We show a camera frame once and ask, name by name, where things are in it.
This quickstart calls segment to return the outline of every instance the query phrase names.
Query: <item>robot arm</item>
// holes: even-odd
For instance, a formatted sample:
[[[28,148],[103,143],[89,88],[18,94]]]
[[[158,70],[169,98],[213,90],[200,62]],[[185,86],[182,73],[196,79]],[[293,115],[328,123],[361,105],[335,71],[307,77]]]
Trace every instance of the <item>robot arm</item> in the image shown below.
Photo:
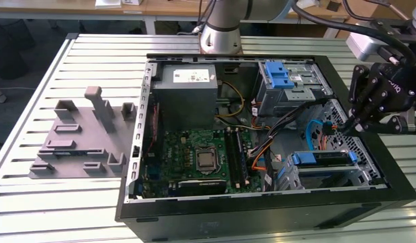
[[[241,20],[273,20],[287,15],[291,0],[213,0],[214,7],[201,36],[209,54],[236,54],[241,49]]]
[[[398,8],[388,7],[404,16]],[[348,97],[352,109],[339,130],[349,136],[363,131],[416,134],[416,10],[414,20],[371,20],[349,25],[311,15],[297,7],[296,0],[292,8],[312,22],[351,32],[347,43],[360,60],[379,58],[371,68],[357,65],[353,69]]]

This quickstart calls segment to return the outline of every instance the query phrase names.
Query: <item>wooden desk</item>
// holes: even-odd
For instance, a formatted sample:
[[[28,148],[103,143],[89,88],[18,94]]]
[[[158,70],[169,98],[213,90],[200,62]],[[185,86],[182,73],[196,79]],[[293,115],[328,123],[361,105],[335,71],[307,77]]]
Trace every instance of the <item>wooden desk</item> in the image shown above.
[[[118,9],[95,9],[95,0],[0,0],[0,12],[49,14],[114,14],[139,11],[143,14],[147,0],[137,5],[122,5]]]
[[[209,0],[204,0],[202,9],[206,8]],[[162,16],[198,16],[200,0],[147,0],[145,10],[146,15]],[[337,12],[329,11],[327,8],[309,7],[305,9],[317,17],[325,19],[348,19],[349,15],[341,5]],[[293,12],[288,14],[288,18],[297,18],[299,15]]]
[[[142,20],[147,34],[156,34],[156,21],[196,21],[200,0],[143,0],[139,6],[122,5],[118,9],[95,9],[95,0],[0,0],[0,18],[75,19],[75,20]],[[311,7],[307,11],[325,19],[344,22],[348,14],[344,7],[339,12]],[[296,24],[297,14],[269,23]],[[301,24],[312,24],[303,19]],[[336,37],[337,30],[328,29],[324,37]]]

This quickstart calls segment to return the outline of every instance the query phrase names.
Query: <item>slotted aluminum profile table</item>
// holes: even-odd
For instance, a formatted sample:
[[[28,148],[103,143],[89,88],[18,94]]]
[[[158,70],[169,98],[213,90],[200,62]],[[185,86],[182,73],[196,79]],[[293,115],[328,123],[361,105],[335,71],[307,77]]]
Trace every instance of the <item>slotted aluminum profile table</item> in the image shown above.
[[[344,40],[244,37],[245,54],[325,55],[349,85],[360,61]],[[193,36],[82,34],[67,39],[0,152],[0,242],[141,242],[114,221],[121,178],[27,177],[55,119],[59,99],[91,106],[87,86],[102,86],[111,105],[138,104],[147,53],[197,53]],[[383,136],[416,188],[416,136]],[[416,242],[416,201],[347,228],[216,238],[198,242]]]

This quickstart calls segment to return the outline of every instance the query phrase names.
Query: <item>white box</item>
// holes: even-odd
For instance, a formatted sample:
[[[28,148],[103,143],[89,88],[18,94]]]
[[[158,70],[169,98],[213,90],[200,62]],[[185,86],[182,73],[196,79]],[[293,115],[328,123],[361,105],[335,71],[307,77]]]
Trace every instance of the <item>white box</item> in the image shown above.
[[[143,0],[122,0],[123,4],[141,5]]]
[[[115,9],[121,8],[121,0],[97,0],[95,1],[97,9]]]

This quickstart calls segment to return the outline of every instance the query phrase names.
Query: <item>table surface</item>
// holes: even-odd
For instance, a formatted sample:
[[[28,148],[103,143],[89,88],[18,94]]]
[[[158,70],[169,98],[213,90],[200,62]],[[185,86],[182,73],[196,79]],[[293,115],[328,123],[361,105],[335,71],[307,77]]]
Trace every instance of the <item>table surface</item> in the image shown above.
[[[339,39],[244,37],[245,54],[325,55],[345,82],[360,62]],[[141,242],[114,221],[119,178],[27,177],[51,129],[59,99],[91,106],[87,86],[111,105],[138,103],[147,53],[198,53],[194,36],[82,34],[66,40],[0,152],[0,242]],[[416,188],[416,136],[383,136]],[[341,229],[217,238],[204,242],[416,242],[416,201]]]
[[[123,15],[126,11],[143,15],[197,16],[198,0],[143,0],[139,6],[122,5],[118,9],[95,9],[95,0],[0,0],[0,12]],[[343,6],[337,12],[317,7],[307,8],[307,11],[324,18],[348,18]],[[297,15],[291,13],[288,17],[297,18]]]

